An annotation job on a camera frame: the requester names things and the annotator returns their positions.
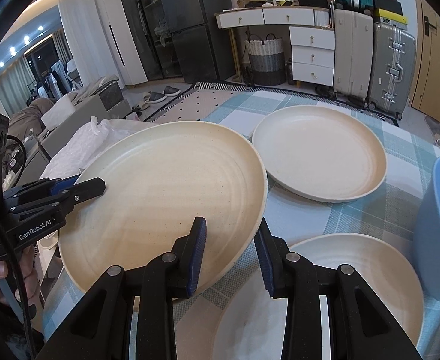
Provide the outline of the black refrigerator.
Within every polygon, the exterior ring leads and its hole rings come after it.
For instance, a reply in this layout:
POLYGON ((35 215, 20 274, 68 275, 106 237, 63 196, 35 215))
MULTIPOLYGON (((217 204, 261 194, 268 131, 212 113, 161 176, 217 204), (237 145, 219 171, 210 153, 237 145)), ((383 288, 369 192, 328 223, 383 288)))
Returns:
POLYGON ((215 14, 230 0, 161 0, 183 79, 225 80, 235 73, 230 36, 215 14))

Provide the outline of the teal plaid tablecloth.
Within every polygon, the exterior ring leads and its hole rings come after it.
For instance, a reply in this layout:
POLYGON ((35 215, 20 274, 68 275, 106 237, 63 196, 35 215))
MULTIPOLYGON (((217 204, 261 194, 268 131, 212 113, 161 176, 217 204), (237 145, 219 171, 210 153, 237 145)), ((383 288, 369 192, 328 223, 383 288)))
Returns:
MULTIPOLYGON (((388 157, 388 174, 379 192, 346 204, 313 202, 286 191, 269 181, 265 217, 270 229, 296 244, 326 234, 361 233, 375 236, 396 247, 410 258, 411 240, 407 230, 413 230, 420 198, 430 181, 433 162, 440 148, 388 122, 359 111, 329 102, 313 100, 306 94, 286 96, 261 92, 261 95, 231 95, 212 111, 206 111, 207 121, 232 128, 246 137, 270 111, 294 105, 317 105, 341 111, 366 124, 380 138, 388 157)), ((224 278, 193 300, 174 306, 179 359, 212 359, 214 336, 224 308, 258 268, 254 247, 249 246, 224 278)), ((66 314, 82 297, 82 291, 62 269, 59 281, 46 300, 43 330, 48 339, 60 326, 66 314)), ((419 352, 424 359, 440 359, 440 302, 425 296, 425 311, 419 352)))

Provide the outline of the woven laundry basket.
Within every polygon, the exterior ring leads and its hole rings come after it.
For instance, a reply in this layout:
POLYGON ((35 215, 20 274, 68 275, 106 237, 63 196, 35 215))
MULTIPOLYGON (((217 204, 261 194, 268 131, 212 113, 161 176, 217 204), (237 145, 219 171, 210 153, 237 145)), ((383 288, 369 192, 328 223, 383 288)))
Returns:
POLYGON ((245 41, 252 82, 255 85, 278 86, 286 81, 283 39, 273 33, 264 38, 250 34, 245 41))

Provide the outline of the white suitcase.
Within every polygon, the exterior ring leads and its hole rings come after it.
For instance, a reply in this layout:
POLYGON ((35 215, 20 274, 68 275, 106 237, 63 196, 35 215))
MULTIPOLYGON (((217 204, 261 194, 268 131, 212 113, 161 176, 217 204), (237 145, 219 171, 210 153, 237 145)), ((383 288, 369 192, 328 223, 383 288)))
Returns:
POLYGON ((354 11, 334 10, 335 92, 365 100, 374 50, 374 21, 354 11))

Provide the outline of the white dressing table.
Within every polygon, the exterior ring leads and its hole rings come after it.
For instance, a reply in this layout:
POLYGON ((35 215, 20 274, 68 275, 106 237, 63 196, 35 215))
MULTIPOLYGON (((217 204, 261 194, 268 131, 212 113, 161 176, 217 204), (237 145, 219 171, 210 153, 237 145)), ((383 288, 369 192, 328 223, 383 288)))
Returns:
POLYGON ((258 7, 216 14, 219 29, 261 25, 289 29, 292 79, 332 86, 334 80, 334 29, 331 14, 318 7, 258 7))

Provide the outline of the silver suitcase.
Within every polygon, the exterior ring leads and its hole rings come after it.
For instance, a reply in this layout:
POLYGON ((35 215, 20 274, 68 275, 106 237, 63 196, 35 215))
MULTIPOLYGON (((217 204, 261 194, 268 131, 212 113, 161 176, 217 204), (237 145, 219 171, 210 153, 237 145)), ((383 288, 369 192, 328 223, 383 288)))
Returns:
POLYGON ((415 59, 414 36, 391 24, 374 24, 368 108, 402 119, 409 99, 415 59))

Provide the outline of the white plastic bag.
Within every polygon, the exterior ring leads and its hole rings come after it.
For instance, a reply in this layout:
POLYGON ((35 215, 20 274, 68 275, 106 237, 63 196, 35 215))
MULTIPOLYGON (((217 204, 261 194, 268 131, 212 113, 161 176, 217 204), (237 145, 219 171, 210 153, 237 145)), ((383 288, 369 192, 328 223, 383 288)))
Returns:
POLYGON ((40 178, 66 179, 81 174, 109 147, 138 132, 142 122, 128 119, 91 120, 80 127, 68 143, 53 156, 40 178))

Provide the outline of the cream plate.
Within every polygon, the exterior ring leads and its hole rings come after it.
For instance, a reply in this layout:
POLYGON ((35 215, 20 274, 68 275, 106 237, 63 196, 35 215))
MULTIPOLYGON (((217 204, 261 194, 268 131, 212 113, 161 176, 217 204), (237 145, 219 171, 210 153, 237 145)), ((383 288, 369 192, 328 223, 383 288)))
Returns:
POLYGON ((318 106, 289 106, 264 117, 252 144, 269 176, 301 197, 346 203, 379 188, 388 170, 380 139, 361 121, 318 106))
POLYGON ((77 205, 60 229, 64 269, 81 290, 112 265, 145 266, 207 223, 198 290, 218 282, 255 235, 268 192, 265 166, 243 135, 201 121, 156 125, 117 142, 80 174, 104 193, 77 205))
POLYGON ((322 345, 319 359, 419 359, 423 295, 413 267, 394 247, 371 236, 318 236, 291 250, 317 267, 320 322, 287 331, 288 300, 273 299, 255 272, 226 307, 213 359, 280 359, 286 337, 322 345))

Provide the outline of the wooden door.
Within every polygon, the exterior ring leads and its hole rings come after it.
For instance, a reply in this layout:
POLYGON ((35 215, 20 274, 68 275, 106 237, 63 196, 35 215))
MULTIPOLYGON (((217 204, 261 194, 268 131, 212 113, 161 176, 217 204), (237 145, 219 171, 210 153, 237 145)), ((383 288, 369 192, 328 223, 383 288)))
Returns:
POLYGON ((413 108, 440 122, 440 17, 426 0, 415 0, 418 36, 413 108))

